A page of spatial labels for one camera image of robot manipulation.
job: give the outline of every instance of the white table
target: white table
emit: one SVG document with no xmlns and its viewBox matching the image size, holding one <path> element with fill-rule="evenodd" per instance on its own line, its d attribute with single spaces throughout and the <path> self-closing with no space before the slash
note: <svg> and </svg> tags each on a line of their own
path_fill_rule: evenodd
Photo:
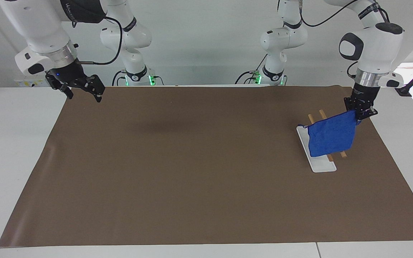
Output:
<svg viewBox="0 0 413 258">
<path fill-rule="evenodd" d="M 0 236 L 65 97 L 49 88 L 0 88 Z M 372 118 L 413 191 L 413 101 L 382 89 Z M 1 257 L 413 258 L 413 242 L 4 248 Z"/>
</svg>

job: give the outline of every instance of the wooden stick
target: wooden stick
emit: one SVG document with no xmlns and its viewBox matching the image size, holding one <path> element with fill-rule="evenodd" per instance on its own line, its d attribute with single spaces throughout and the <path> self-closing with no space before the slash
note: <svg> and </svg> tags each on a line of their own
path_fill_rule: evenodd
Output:
<svg viewBox="0 0 413 258">
<path fill-rule="evenodd" d="M 320 115 L 321 115 L 321 117 L 322 117 L 323 119 L 328 119 L 328 117 L 326 116 L 326 113 L 324 113 L 324 110 L 323 110 L 323 109 L 320 110 Z M 343 158 L 346 158 L 346 157 L 347 157 L 347 154 L 346 154 L 345 152 L 341 152 L 341 156 L 342 156 Z"/>
<path fill-rule="evenodd" d="M 315 119 L 313 119 L 312 114 L 308 114 L 308 119 L 310 119 L 310 122 L 311 122 L 312 124 L 315 123 Z"/>
<path fill-rule="evenodd" d="M 312 124 L 315 123 L 315 119 L 313 119 L 312 114 L 308 114 L 308 119 L 310 119 L 310 122 L 311 122 Z M 328 154 L 328 160 L 329 160 L 330 162 L 334 162 L 334 158 L 332 157 L 331 154 Z"/>
</svg>

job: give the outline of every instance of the blue cloth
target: blue cloth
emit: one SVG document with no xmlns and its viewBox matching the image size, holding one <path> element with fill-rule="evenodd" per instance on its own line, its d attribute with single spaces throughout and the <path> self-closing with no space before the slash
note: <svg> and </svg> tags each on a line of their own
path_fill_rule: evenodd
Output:
<svg viewBox="0 0 413 258">
<path fill-rule="evenodd" d="M 310 156 L 320 157 L 350 149 L 358 124 L 355 111 L 351 110 L 309 126 Z"/>
</svg>

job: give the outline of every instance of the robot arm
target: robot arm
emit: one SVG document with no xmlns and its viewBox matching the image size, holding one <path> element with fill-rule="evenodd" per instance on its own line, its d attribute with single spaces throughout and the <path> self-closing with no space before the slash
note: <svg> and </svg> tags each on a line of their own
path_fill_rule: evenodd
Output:
<svg viewBox="0 0 413 258">
<path fill-rule="evenodd" d="M 137 21 L 128 0 L 108 0 L 108 16 L 115 18 L 123 26 L 120 57 L 125 66 L 127 81 L 133 86 L 154 85 L 152 70 L 146 66 L 142 54 L 137 50 L 151 44 L 150 31 Z M 118 50 L 119 30 L 120 28 L 113 24 L 101 31 L 101 42 L 108 49 Z"/>
<path fill-rule="evenodd" d="M 15 58 L 25 75 L 46 72 L 51 87 L 62 91 L 68 98 L 73 97 L 69 87 L 74 87 L 101 101 L 105 86 L 97 75 L 89 77 L 84 74 L 75 46 L 48 0 L 0 0 L 0 6 L 28 44 Z"/>
<path fill-rule="evenodd" d="M 337 6 L 351 2 L 324 1 Z M 344 100 L 346 108 L 356 110 L 357 119 L 362 120 L 378 114 L 373 106 L 380 87 L 403 86 L 403 77 L 393 73 L 391 66 L 403 42 L 404 30 L 383 17 L 375 0 L 359 0 L 348 8 L 357 13 L 364 29 L 345 34 L 339 44 L 342 57 L 359 64 L 353 92 Z"/>
<path fill-rule="evenodd" d="M 287 61 L 285 49 L 302 46 L 308 33 L 300 20 L 299 0 L 285 0 L 280 3 L 278 14 L 284 22 L 282 28 L 274 28 L 261 36 L 261 46 L 267 51 L 267 60 L 259 70 L 261 83 L 278 85 L 283 79 Z"/>
</svg>

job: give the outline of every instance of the brown paper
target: brown paper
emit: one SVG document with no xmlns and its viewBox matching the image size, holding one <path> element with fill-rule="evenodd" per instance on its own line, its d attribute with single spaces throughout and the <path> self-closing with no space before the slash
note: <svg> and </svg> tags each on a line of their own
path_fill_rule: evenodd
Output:
<svg viewBox="0 0 413 258">
<path fill-rule="evenodd" d="M 295 130 L 350 88 L 107 88 L 67 101 L 0 247 L 413 240 L 413 193 L 370 120 L 334 173 Z"/>
</svg>

